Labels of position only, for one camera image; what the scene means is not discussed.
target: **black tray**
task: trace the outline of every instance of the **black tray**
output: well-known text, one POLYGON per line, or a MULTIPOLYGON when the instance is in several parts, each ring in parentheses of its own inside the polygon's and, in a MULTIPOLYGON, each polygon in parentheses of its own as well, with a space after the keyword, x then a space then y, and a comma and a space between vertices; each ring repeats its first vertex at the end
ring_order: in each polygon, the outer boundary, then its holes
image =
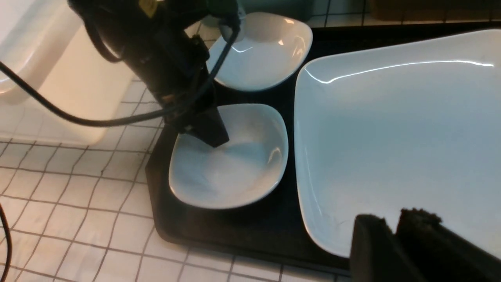
MULTIPOLYGON (((305 62, 315 58, 496 28, 501 23, 384 26, 313 29, 305 62)), ((177 134, 165 127, 146 166, 151 204, 160 236, 172 243, 316 269, 348 269, 348 259, 315 245, 303 224, 296 187, 293 109, 296 74, 260 93, 242 93, 216 85, 219 105, 263 103, 277 109, 289 134, 284 177, 264 199, 242 208, 214 211, 180 202, 171 192, 168 171, 177 134)))

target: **large square plate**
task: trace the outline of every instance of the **large square plate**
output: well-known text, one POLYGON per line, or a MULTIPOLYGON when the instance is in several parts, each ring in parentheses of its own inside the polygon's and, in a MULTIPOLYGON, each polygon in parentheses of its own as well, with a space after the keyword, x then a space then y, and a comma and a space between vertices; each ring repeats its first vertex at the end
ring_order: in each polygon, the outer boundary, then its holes
POLYGON ((300 71, 294 134, 306 229, 349 256, 357 214, 402 208, 501 257, 501 31, 334 55, 300 71))

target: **white ceramic bowl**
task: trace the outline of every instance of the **white ceramic bowl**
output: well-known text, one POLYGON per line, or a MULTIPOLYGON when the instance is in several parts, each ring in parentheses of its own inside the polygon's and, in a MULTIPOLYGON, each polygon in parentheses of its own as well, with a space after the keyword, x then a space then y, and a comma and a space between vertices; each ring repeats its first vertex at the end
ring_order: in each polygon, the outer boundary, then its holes
POLYGON ((501 258, 501 30, 319 58, 294 113, 299 201, 326 251, 349 256, 357 214, 402 208, 501 258))
POLYGON ((289 155, 282 116, 262 104, 220 106, 229 142, 214 149, 180 134, 170 162, 176 197, 192 206, 229 209, 268 195, 282 179, 289 155))
MULTIPOLYGON (((240 91, 259 91, 280 84, 299 69, 312 44, 310 27, 268 13, 248 14, 245 21, 245 37, 232 46, 217 82, 240 91)), ((220 37, 210 48, 209 71, 225 44, 220 37)))

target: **tiled countertop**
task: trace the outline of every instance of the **tiled countertop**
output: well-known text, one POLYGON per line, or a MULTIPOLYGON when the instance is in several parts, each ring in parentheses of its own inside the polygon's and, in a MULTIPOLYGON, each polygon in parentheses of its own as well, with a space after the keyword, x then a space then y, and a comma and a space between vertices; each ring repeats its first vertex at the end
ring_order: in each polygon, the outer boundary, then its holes
MULTIPOLYGON (((364 0, 316 0, 312 27, 381 22, 364 0)), ((211 46, 217 28, 187 29, 211 46)), ((133 80, 117 117, 159 106, 133 80)), ((318 272, 167 243, 153 226, 144 167, 161 119, 115 127, 90 147, 0 142, 0 202, 14 242, 8 281, 349 281, 318 272)), ((0 259, 6 256, 2 240, 0 259)))

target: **black cable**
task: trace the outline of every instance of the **black cable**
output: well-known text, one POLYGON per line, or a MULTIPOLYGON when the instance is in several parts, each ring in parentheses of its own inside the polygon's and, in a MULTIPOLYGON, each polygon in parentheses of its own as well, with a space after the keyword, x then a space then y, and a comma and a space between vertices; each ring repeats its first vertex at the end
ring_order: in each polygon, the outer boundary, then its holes
POLYGON ((0 62, 0 71, 3 72, 8 78, 10 78, 13 82, 15 82, 22 90, 26 91, 26 93, 31 96, 33 99, 38 101, 42 106, 47 108, 49 111, 57 115, 58 117, 65 119, 67 121, 83 125, 83 126, 91 126, 91 127, 112 127, 112 126, 122 126, 130 123, 136 123, 140 121, 145 121, 149 119, 154 119, 158 118, 161 116, 168 115, 172 113, 173 111, 185 108, 195 102, 200 96, 202 96, 207 89, 212 85, 212 81, 216 77, 217 73, 219 72, 224 60, 226 59, 226 56, 228 55, 231 46, 233 43, 236 41, 236 38, 240 32, 240 27, 236 25, 233 27, 233 33, 226 43, 223 51, 221 52, 221 55, 219 56, 216 64, 214 65, 214 68, 210 72, 209 76, 207 77, 206 81, 202 84, 202 86, 198 89, 198 91, 192 95, 190 98, 187 100, 183 101, 182 103, 178 105, 174 105, 168 108, 164 108, 161 110, 156 110, 152 111, 149 113, 144 113, 144 114, 138 114, 134 116, 129 116, 129 117, 123 117, 123 118, 117 118, 117 119, 110 119, 110 120, 91 120, 91 119, 84 119, 80 118, 74 115, 71 115, 69 113, 66 113, 65 111, 59 109, 56 107, 54 104, 50 103, 47 99, 45 99, 42 95, 40 95, 35 89, 33 89, 29 84, 27 84, 22 78, 20 78, 15 72, 13 72, 10 68, 8 68, 4 63, 0 62))
POLYGON ((0 204, 0 219, 2 220, 2 226, 4 227, 5 232, 5 240, 7 241, 7 258, 5 260, 5 268, 4 273, 2 274, 2 278, 0 278, 0 282, 5 282, 7 279, 7 274, 9 274, 9 268, 11 267, 12 260, 12 238, 11 238, 11 230, 9 229, 9 224, 7 223, 7 217, 5 216, 4 208, 0 204))

